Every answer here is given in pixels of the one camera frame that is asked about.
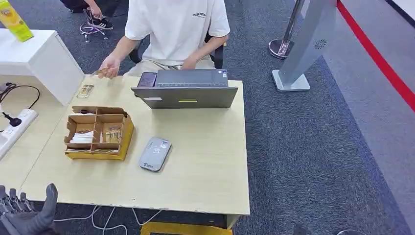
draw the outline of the black cable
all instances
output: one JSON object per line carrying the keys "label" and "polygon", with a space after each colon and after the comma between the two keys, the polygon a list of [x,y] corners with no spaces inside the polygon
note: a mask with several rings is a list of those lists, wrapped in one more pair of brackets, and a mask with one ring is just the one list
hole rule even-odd
{"label": "black cable", "polygon": [[6,96],[14,89],[19,88],[19,87],[31,87],[34,88],[38,91],[38,97],[36,98],[36,100],[29,106],[28,109],[31,109],[33,107],[33,105],[36,104],[36,102],[38,102],[39,98],[40,98],[40,90],[36,87],[30,86],[30,85],[17,85],[16,83],[6,83],[7,88],[6,90],[4,90],[1,94],[0,94],[0,103],[3,102],[3,100],[6,98]]}

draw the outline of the person's hand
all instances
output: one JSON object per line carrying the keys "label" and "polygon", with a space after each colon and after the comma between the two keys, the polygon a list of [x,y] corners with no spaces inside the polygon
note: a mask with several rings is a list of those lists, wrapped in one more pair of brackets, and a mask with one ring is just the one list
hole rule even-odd
{"label": "person's hand", "polygon": [[102,11],[98,6],[91,7],[92,15],[97,19],[102,19],[104,16],[102,15]]}
{"label": "person's hand", "polygon": [[58,190],[54,184],[46,188],[46,200],[41,212],[37,212],[26,199],[26,194],[21,193],[20,199],[16,196],[16,190],[10,190],[10,196],[6,194],[5,187],[0,186],[0,213],[1,222],[11,235],[54,235],[54,217]]}
{"label": "person's hand", "polygon": [[107,77],[109,79],[113,79],[118,75],[119,65],[121,61],[115,58],[112,55],[109,55],[105,60],[102,62],[100,70],[106,69],[98,74],[99,78]]}
{"label": "person's hand", "polygon": [[182,65],[183,70],[194,70],[196,68],[197,60],[189,56],[184,60]]}

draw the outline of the stanchion post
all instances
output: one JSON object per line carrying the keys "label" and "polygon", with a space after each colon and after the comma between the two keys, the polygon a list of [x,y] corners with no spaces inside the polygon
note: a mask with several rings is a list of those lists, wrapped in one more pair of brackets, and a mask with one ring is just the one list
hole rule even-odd
{"label": "stanchion post", "polygon": [[287,30],[285,31],[283,39],[274,39],[268,44],[271,55],[278,59],[285,60],[288,57],[291,49],[294,46],[294,42],[291,41],[293,30],[297,22],[297,17],[301,12],[304,0],[296,0],[293,12],[291,13],[290,21],[288,22]]}

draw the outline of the metal pole base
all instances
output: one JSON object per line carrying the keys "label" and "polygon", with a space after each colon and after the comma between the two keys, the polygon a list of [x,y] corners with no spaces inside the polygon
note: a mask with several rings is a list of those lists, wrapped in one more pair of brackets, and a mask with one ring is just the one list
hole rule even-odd
{"label": "metal pole base", "polygon": [[304,74],[302,74],[297,81],[295,81],[291,86],[283,86],[281,82],[281,78],[278,74],[279,70],[273,70],[273,77],[275,85],[277,86],[277,91],[279,92],[297,92],[297,91],[308,91],[310,89],[310,85],[308,84],[307,79],[305,78]]}
{"label": "metal pole base", "polygon": [[273,57],[276,57],[278,59],[281,60],[285,60],[287,59],[288,55],[290,54],[291,49],[294,46],[294,42],[290,41],[287,51],[284,54],[278,54],[279,48],[281,47],[282,44],[282,39],[275,39],[270,41],[270,43],[268,43],[268,48],[270,50],[270,53]]}

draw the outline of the power strip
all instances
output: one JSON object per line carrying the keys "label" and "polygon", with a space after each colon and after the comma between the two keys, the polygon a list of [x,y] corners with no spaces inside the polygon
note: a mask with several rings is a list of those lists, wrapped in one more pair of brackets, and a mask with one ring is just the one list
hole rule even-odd
{"label": "power strip", "polygon": [[8,125],[8,127],[0,135],[0,160],[19,139],[23,132],[37,117],[37,112],[32,109],[23,109],[17,118],[21,119],[20,125],[14,127]]}

